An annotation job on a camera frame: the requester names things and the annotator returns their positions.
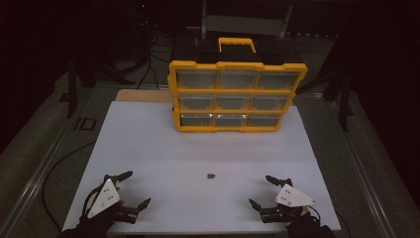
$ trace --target dark floor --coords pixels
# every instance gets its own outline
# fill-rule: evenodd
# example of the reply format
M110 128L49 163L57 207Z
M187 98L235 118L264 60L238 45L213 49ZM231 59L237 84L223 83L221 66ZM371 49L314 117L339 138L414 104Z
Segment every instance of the dark floor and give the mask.
M333 42L317 38L286 40L300 51L309 68L302 84L313 80ZM162 39L162 44L153 48L165 60L170 56L167 41L170 39ZM153 58L152 65L158 82L165 84L167 63ZM142 68L127 78L139 82L145 71ZM41 184L47 172L65 158L54 168L45 187L48 208L62 225L110 103L120 89L136 86L105 78L95 88L80 86L78 109L72 118L66 119L67 105L58 102L66 92L66 74L56 82L54 94L0 156L0 222L3 223L0 237L56 236L41 198ZM142 88L148 86L154 88L152 74ZM336 104L321 98L324 87L322 84L298 95L294 104L302 116L333 204L343 218L343 230L336 232L337 237L349 237L347 226L352 237L418 237L419 210L369 123L357 94L351 94L354 115L348 118L349 133L344 133L337 122ZM95 119L96 127L91 131L74 130L77 118ZM285 234L226 236L285 237Z

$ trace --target yellow handle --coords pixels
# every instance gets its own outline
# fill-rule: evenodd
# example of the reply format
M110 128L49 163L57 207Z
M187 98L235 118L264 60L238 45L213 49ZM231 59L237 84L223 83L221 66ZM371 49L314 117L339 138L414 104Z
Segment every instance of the yellow handle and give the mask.
M256 52L253 40L249 38L219 38L219 52L222 52L222 45L250 46L253 53Z

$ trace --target plastic storage drawer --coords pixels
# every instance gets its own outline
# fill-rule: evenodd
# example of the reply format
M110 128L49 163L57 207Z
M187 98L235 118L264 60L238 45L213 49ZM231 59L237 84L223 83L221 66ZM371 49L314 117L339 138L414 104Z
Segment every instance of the plastic storage drawer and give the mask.
M214 123L218 127L242 127L247 115L242 114L217 114Z
M298 71L264 71L260 74L257 88L290 90L298 75Z
M254 88L258 74L255 70L221 70L219 88Z
M225 110L245 110L248 109L251 94L218 94L216 96L216 108Z
M256 94L253 99L254 110L282 110L286 105L288 95Z
M247 126L250 127L274 127L280 119L280 114L250 114Z
M182 93L179 94L179 108L181 110L210 110L213 109L214 94Z
M213 115L205 113L183 113L180 114L181 126L211 126Z
M217 71L178 69L176 76L179 88L215 88Z

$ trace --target white table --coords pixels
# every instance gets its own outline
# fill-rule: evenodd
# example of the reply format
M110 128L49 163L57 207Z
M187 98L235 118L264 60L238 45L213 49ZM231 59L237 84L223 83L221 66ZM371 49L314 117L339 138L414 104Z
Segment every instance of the white table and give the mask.
M322 223L340 228L327 187L296 107L275 133L178 133L171 103L111 104L63 229L73 228L87 194L107 174L133 171L118 183L127 206L151 197L136 224L116 223L111 235L232 234L285 231L263 224L251 198L275 206L280 187L265 180L291 178L318 201ZM207 178L207 174L216 175Z

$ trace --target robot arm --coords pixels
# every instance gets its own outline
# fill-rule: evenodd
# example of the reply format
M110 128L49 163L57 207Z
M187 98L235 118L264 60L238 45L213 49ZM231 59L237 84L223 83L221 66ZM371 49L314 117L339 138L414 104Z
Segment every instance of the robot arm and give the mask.
M290 178L286 180L271 176L266 176L265 178L274 185L280 185L281 190L275 198L276 207L262 208L254 200L250 199L251 206L260 213L263 223L291 222L300 217L303 206L316 204L316 200L294 188Z
M116 186L118 181L123 181L132 174L129 171L113 177L106 175L102 184L86 197L77 227L61 232L57 238L103 238L114 222L136 223L139 213L148 207L151 199L146 199L137 207L123 206ZM87 208L93 195L95 198L92 205Z

